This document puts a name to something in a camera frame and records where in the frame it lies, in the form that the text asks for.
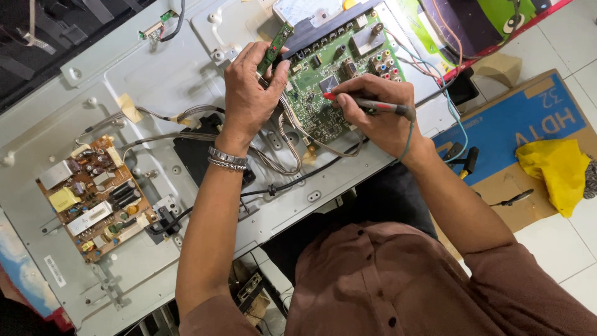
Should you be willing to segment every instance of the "silver bracelet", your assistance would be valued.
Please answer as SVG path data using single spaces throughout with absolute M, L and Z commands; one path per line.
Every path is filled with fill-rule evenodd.
M 247 165 L 245 165 L 245 164 L 233 164 L 233 163 L 229 163 L 229 162 L 222 162 L 222 161 L 218 161 L 211 157 L 208 157 L 207 161 L 215 164 L 216 166 L 220 166 L 220 167 L 224 167 L 224 168 L 228 168 L 228 169 L 232 169 L 232 170 L 247 170 L 248 169 Z
M 224 161 L 224 162 L 228 162 L 228 163 L 232 163 L 232 164 L 246 165 L 247 160 L 248 160 L 246 157 L 236 157 L 234 155 L 226 154 L 222 151 L 219 151 L 219 150 L 213 148 L 212 146 L 210 146 L 209 153 L 212 156 L 212 158 L 216 158 L 220 161 Z

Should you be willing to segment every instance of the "brown shirt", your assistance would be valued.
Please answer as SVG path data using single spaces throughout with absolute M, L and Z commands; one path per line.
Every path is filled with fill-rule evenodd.
M 520 244 L 458 262 L 397 223 L 350 224 L 298 259 L 285 336 L 597 335 L 597 317 Z M 193 309 L 180 335 L 259 335 L 230 296 Z

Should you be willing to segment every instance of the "red probe tip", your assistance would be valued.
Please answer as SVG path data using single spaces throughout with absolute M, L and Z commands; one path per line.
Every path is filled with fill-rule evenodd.
M 332 92 L 324 92 L 324 98 L 334 101 L 336 100 L 336 95 Z

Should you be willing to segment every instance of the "hand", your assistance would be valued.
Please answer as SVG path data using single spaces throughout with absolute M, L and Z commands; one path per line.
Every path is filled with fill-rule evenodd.
M 269 42 L 249 43 L 226 68 L 226 121 L 216 145 L 233 143 L 246 153 L 251 140 L 278 104 L 286 86 L 290 61 L 282 61 L 276 67 L 269 87 L 264 90 L 257 82 L 256 73 L 269 45 Z
M 402 155 L 410 131 L 410 121 L 391 112 L 368 115 L 347 93 L 355 97 L 362 96 L 384 103 L 414 107 L 414 87 L 411 83 L 393 82 L 364 74 L 334 87 L 332 93 L 337 95 L 337 103 L 334 105 L 342 107 L 346 121 L 359 127 L 374 144 L 391 156 L 398 158 Z M 410 146 L 402 162 L 407 167 L 412 166 L 418 161 L 417 157 L 421 157 L 419 154 L 428 155 L 430 149 L 435 152 L 433 142 L 421 135 L 415 122 Z

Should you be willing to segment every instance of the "shirt sleeve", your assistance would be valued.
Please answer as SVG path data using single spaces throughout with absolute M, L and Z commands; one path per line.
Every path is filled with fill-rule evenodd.
M 180 322 L 181 336 L 260 336 L 232 298 L 218 295 L 195 307 Z
M 597 335 L 597 316 L 562 289 L 522 245 L 464 257 L 469 286 L 505 321 L 524 334 Z

